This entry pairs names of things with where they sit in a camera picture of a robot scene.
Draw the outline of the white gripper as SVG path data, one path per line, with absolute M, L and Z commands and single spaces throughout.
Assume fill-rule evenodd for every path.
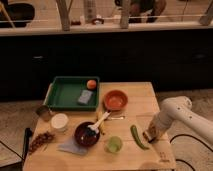
M 166 126 L 160 121 L 159 117 L 155 115 L 150 122 L 148 131 L 151 135 L 162 135 L 166 131 Z

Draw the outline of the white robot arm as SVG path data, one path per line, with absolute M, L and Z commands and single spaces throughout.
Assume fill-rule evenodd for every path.
M 191 109 L 192 102 L 186 96 L 164 99 L 160 112 L 150 122 L 149 134 L 159 138 L 170 128 L 174 120 L 179 120 L 209 142 L 213 142 L 213 122 L 192 112 Z

